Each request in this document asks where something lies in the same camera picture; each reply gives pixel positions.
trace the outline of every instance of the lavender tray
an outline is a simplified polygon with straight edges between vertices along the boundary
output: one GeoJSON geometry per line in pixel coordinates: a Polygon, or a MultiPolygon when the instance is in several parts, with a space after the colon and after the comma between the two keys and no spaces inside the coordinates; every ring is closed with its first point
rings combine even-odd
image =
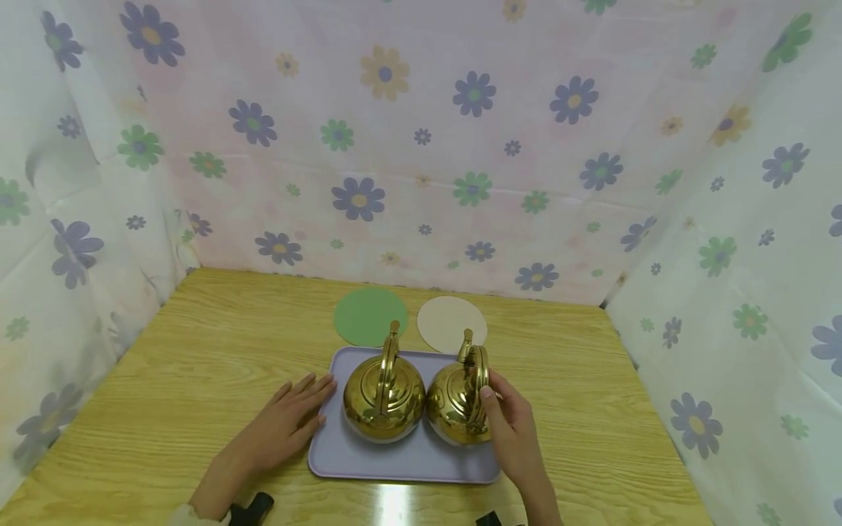
{"type": "MultiPolygon", "coordinates": [[[[430,427],[427,417],[412,433],[394,444],[372,444],[359,437],[345,420],[342,393],[351,373],[377,348],[345,347],[333,356],[330,372],[337,388],[322,408],[328,417],[312,440],[307,462],[316,476],[380,481],[449,482],[491,484],[500,475],[491,443],[456,447],[444,442],[430,427]]],[[[435,374],[456,360],[453,354],[401,351],[429,387],[435,374]]]]}

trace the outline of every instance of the paper circle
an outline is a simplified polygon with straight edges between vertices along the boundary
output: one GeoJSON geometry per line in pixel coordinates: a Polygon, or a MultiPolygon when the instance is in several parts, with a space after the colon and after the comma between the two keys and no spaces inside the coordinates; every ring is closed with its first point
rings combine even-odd
{"type": "Polygon", "coordinates": [[[470,301],[455,296],[439,296],[418,311],[418,332],[430,347],[440,353],[458,353],[465,338],[465,329],[473,331],[476,345],[485,342],[488,325],[470,301]]]}
{"type": "Polygon", "coordinates": [[[333,325],[345,341],[361,347],[383,347],[389,324],[398,320],[398,334],[407,330],[407,306],[396,294],[377,287],[345,295],[333,311],[333,325]]]}

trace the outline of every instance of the person's left hand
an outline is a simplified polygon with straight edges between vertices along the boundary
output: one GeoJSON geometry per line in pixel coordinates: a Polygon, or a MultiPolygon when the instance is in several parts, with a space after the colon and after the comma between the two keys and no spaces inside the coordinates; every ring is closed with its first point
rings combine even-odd
{"type": "Polygon", "coordinates": [[[311,416],[311,413],[335,390],[333,375],[316,381],[316,375],[310,373],[295,385],[286,382],[225,447],[223,454],[239,459],[253,472],[281,464],[303,449],[324,424],[324,415],[311,416]]]}

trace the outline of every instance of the wooden table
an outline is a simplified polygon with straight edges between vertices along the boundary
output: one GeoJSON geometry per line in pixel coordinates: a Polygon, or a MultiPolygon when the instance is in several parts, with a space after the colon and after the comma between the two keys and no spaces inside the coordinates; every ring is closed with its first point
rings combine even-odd
{"type": "MultiPolygon", "coordinates": [[[[6,524],[165,524],[205,467],[284,381],[327,371],[345,345],[333,306],[359,284],[203,268],[192,273],[0,513],[6,524]]],[[[415,314],[428,290],[392,288],[401,339],[430,350],[415,314]]],[[[488,321],[492,366],[532,402],[569,526],[710,524],[608,316],[590,306],[458,295],[488,321]]],[[[525,523],[505,477],[491,486],[325,480],[303,454],[244,497],[265,524],[525,523]]]]}

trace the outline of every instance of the beige circle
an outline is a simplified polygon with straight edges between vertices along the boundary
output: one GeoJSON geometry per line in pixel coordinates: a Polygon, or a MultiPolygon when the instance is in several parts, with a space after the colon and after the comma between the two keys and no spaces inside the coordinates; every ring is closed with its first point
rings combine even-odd
{"type": "Polygon", "coordinates": [[[455,296],[439,296],[418,311],[418,332],[430,347],[440,353],[458,353],[465,338],[465,329],[473,331],[476,345],[485,343],[488,325],[470,301],[455,296]]]}

